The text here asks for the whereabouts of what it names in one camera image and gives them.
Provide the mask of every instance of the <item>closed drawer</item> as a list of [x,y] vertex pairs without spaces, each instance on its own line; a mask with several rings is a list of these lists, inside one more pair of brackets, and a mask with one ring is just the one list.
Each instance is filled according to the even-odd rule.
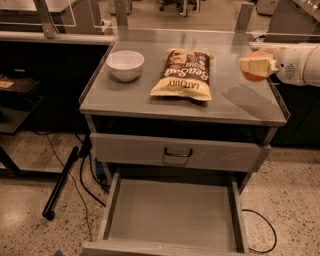
[[270,146],[253,143],[92,133],[101,162],[257,171]]

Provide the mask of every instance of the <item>black cable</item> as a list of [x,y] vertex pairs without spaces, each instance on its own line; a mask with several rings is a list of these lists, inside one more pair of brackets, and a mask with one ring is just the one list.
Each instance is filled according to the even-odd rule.
[[77,138],[77,139],[81,142],[81,144],[83,145],[84,140],[81,139],[80,136],[79,136],[77,133],[75,133],[74,135],[76,136],[76,138]]
[[103,207],[106,207],[106,204],[103,203],[99,198],[97,198],[94,194],[92,194],[89,189],[84,185],[83,183],[83,179],[82,179],[82,172],[83,172],[83,165],[85,162],[86,158],[82,158],[81,161],[81,166],[80,166],[80,183],[82,185],[82,187],[84,188],[85,191],[87,191],[87,193],[94,199],[96,200],[98,203],[100,203]]
[[74,186],[76,187],[76,190],[77,190],[77,192],[78,192],[78,194],[79,194],[79,196],[80,196],[80,198],[81,198],[81,200],[82,200],[82,202],[83,202],[83,205],[84,205],[84,208],[85,208],[85,214],[86,214],[85,219],[86,219],[86,223],[87,223],[87,226],[88,226],[90,242],[92,242],[92,235],[91,235],[91,228],[90,228],[90,224],[89,224],[89,214],[88,214],[87,204],[86,204],[86,202],[84,201],[84,199],[83,199],[83,197],[82,197],[82,195],[81,195],[81,193],[80,193],[80,191],[79,191],[79,189],[78,189],[77,182],[75,181],[74,177],[71,175],[71,173],[69,173],[69,175],[70,175],[70,177],[72,178],[73,184],[74,184]]
[[266,38],[266,35],[264,34],[264,35],[257,36],[255,38],[253,38],[252,41],[255,42],[256,40],[261,39],[261,38]]
[[273,226],[271,225],[271,223],[265,218],[263,217],[260,213],[254,211],[254,210],[250,210],[250,209],[242,209],[243,212],[252,212],[252,213],[255,213],[257,214],[258,216],[260,216],[268,225],[269,227],[271,228],[272,232],[273,232],[273,235],[274,235],[274,244],[273,246],[269,249],[269,250],[266,250],[266,251],[257,251],[257,250],[254,250],[252,248],[249,248],[250,252],[252,253],[256,253],[256,254],[265,254],[265,253],[269,253],[271,251],[273,251],[274,248],[276,248],[277,246],[277,242],[278,242],[278,238],[277,238],[277,233],[275,231],[275,229],[273,228]]
[[110,186],[106,185],[106,184],[103,184],[102,181],[100,181],[95,175],[94,175],[94,172],[93,172],[93,167],[92,167],[92,156],[91,156],[91,153],[89,152],[89,160],[90,160],[90,171],[91,171],[91,174],[92,174],[92,177],[93,179],[101,186],[101,188],[106,191],[106,192],[110,192]]
[[49,141],[49,143],[50,143],[50,146],[51,146],[51,148],[52,148],[53,154],[56,156],[56,158],[58,159],[58,161],[60,162],[60,164],[64,167],[64,164],[62,163],[62,161],[61,161],[60,158],[58,157],[58,155],[57,155],[57,153],[56,153],[56,151],[55,151],[55,149],[54,149],[54,147],[53,147],[53,145],[52,145],[52,142],[51,142],[51,140],[50,140],[50,138],[49,138],[49,135],[48,135],[48,134],[45,134],[45,136],[47,137],[47,139],[48,139],[48,141]]
[[43,136],[43,135],[49,135],[49,134],[53,134],[53,133],[56,133],[56,132],[38,132],[38,131],[31,131],[33,132],[34,134],[36,135],[40,135],[40,136]]

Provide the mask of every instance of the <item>bowl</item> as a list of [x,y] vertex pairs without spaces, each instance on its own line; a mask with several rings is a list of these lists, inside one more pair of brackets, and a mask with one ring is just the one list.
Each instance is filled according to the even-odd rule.
[[106,63],[113,76],[122,82],[130,82],[141,75],[144,57],[135,51],[118,51],[111,53]]

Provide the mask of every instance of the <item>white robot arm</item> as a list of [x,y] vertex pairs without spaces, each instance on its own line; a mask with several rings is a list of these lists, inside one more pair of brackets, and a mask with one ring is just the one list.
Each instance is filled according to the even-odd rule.
[[240,59],[241,71],[264,78],[276,74],[283,83],[320,87],[320,44],[267,47],[259,52]]

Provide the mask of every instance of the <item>chip bag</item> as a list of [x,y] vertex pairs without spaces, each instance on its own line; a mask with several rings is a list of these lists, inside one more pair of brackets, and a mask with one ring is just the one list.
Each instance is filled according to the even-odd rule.
[[206,51],[171,48],[159,82],[151,90],[152,96],[190,97],[211,100],[210,60]]

